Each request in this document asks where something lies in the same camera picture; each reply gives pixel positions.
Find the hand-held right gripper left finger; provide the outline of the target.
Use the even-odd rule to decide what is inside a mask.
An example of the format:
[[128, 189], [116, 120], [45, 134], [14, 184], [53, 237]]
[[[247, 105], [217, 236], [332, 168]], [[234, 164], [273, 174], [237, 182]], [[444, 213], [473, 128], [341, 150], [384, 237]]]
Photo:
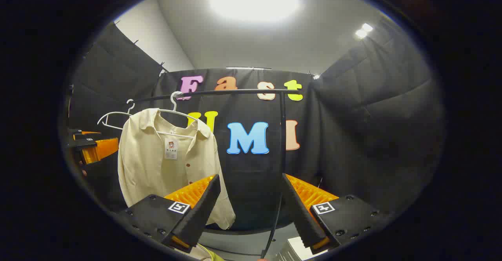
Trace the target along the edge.
[[190, 253], [220, 195], [219, 175], [208, 176], [165, 197], [150, 194], [118, 218], [136, 234]]

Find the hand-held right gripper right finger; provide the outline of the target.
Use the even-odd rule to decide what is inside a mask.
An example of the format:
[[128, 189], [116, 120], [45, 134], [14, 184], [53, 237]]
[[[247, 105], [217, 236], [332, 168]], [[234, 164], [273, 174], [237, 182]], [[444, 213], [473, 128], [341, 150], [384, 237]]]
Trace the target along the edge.
[[356, 243], [389, 220], [388, 212], [355, 195], [338, 197], [286, 173], [282, 197], [303, 246], [313, 254]]

